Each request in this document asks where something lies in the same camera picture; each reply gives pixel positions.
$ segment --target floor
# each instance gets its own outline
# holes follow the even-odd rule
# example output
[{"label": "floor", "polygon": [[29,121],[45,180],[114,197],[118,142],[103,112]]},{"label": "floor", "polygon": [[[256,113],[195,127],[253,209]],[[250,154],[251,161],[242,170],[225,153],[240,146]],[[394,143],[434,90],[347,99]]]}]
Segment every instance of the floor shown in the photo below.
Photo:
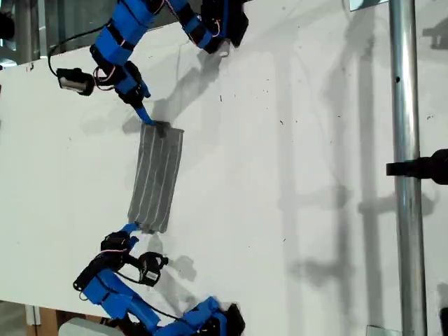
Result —
[{"label": "floor", "polygon": [[0,302],[0,335],[26,336],[25,308],[22,304]]}]

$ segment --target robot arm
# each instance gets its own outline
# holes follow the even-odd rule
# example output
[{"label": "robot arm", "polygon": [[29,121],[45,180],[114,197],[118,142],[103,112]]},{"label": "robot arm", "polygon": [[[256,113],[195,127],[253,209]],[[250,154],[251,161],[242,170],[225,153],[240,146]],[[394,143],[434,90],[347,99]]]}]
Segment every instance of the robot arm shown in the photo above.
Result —
[{"label": "robot arm", "polygon": [[[163,327],[158,325],[160,318],[154,308],[116,275],[124,264],[129,263],[140,272],[137,282],[152,287],[160,279],[160,270],[168,263],[168,258],[159,253],[146,252],[138,259],[129,255],[138,242],[130,234],[138,229],[136,223],[130,223],[105,237],[101,253],[81,272],[73,287],[94,305],[101,305],[129,336],[240,336],[245,324],[237,306],[233,304],[223,311],[213,297],[199,303],[175,322]],[[139,323],[132,323],[129,314],[137,317]]]},{"label": "robot arm", "polygon": [[[186,0],[119,0],[112,18],[98,36],[90,53],[98,67],[93,76],[80,69],[58,69],[59,86],[91,95],[95,86],[114,88],[144,123],[154,125],[143,105],[151,96],[137,67],[129,61],[141,37],[151,28],[154,17],[166,4],[185,33],[199,48],[217,51],[225,39],[239,46],[249,21],[243,12],[245,0],[204,0],[201,20]],[[99,77],[99,69],[104,77]]]}]

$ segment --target gray fabric towel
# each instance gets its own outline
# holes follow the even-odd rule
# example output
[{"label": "gray fabric towel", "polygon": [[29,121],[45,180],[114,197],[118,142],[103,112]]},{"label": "gray fabric towel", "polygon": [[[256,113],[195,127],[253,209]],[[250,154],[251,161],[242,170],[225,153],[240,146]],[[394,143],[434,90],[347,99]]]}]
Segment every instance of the gray fabric towel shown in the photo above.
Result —
[{"label": "gray fabric towel", "polygon": [[165,232],[181,163],[183,130],[170,128],[161,138],[155,127],[142,125],[130,222],[144,232]]}]

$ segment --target white tabletop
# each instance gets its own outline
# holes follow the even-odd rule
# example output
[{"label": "white tabletop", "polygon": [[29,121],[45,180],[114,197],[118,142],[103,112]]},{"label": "white tabletop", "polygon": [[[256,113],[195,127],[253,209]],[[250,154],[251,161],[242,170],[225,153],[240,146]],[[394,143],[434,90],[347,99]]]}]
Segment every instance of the white tabletop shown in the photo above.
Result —
[{"label": "white tabletop", "polygon": [[[252,1],[244,43],[223,59],[204,60],[178,24],[140,42],[145,106],[185,130],[168,231],[136,251],[175,260],[156,289],[138,288],[152,305],[238,302],[248,336],[401,328],[387,6]],[[448,52],[422,37],[445,17],[443,1],[418,1],[422,155],[448,143]],[[95,65],[87,49],[53,64]],[[32,68],[0,71],[0,300],[103,314],[72,283],[127,222],[139,122],[114,93],[82,97],[45,60]],[[423,198],[438,335],[448,189],[424,181]]]}]

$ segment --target silver pole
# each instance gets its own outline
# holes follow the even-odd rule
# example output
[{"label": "silver pole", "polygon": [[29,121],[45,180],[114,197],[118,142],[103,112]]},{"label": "silver pole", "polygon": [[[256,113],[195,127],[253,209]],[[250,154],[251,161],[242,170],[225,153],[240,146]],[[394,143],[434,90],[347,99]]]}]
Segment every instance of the silver pole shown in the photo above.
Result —
[{"label": "silver pole", "polygon": [[[417,159],[419,105],[414,0],[390,0],[395,162]],[[403,336],[427,336],[420,180],[395,178]]]}]

